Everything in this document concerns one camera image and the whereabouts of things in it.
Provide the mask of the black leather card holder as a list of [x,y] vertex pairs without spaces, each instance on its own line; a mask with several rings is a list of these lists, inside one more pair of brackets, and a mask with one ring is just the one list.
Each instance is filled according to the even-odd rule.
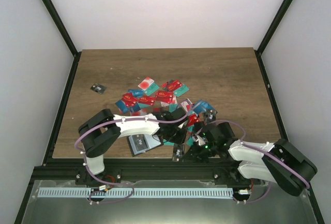
[[132,135],[127,142],[133,157],[163,146],[163,141],[157,135]]

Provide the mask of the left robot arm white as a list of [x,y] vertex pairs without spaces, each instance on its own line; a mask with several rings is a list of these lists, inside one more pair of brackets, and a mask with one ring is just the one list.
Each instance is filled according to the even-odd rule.
[[87,178],[95,185],[106,178],[103,155],[122,137],[159,136],[180,144],[186,136],[183,127],[188,113],[179,108],[173,112],[152,112],[141,116],[121,116],[103,109],[78,128],[79,138],[74,146],[84,154]]

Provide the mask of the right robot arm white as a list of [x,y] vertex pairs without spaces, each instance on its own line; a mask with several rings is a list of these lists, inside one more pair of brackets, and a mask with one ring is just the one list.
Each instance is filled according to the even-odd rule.
[[246,179],[276,183],[283,191],[299,196],[309,189],[317,167],[286,139],[254,143],[238,139],[228,122],[198,122],[193,126],[193,145],[187,152],[193,161],[212,157],[239,163],[230,170],[230,179],[242,184]]

